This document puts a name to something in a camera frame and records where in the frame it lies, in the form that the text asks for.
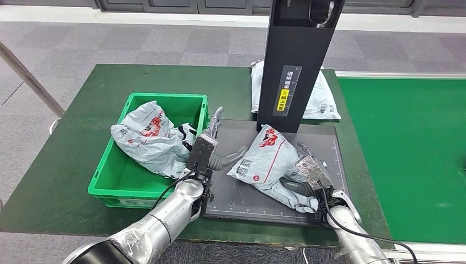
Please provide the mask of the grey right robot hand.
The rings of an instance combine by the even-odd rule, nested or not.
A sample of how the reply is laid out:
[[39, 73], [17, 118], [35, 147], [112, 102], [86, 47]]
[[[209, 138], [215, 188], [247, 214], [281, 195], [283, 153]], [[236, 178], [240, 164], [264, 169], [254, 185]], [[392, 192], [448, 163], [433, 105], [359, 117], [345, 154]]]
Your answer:
[[[314, 157], [312, 151], [301, 141], [296, 142], [296, 144], [304, 151], [305, 156]], [[311, 197], [316, 196], [315, 191], [312, 189], [311, 185], [308, 182], [299, 183], [294, 180], [289, 180], [286, 177], [280, 178], [280, 183], [288, 190], [294, 191], [300, 195]]]

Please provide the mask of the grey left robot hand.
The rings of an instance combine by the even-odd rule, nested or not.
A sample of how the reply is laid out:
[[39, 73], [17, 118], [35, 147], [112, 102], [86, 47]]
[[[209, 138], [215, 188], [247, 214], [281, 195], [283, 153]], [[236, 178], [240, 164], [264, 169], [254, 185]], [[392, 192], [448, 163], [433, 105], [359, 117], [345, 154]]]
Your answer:
[[[214, 140], [214, 146], [218, 144], [217, 141], [217, 132], [218, 128], [220, 126], [220, 117], [223, 113], [224, 109], [222, 106], [218, 107], [214, 114], [212, 115], [208, 128], [204, 130], [204, 134], [209, 136]], [[212, 153], [209, 162], [208, 162], [208, 168], [213, 170], [213, 171], [221, 171], [225, 169], [226, 167], [232, 165], [233, 163], [237, 162], [243, 155], [246, 153], [247, 147], [242, 146], [238, 150], [236, 150], [233, 153], [230, 153], [228, 155], [219, 155], [217, 153]]]

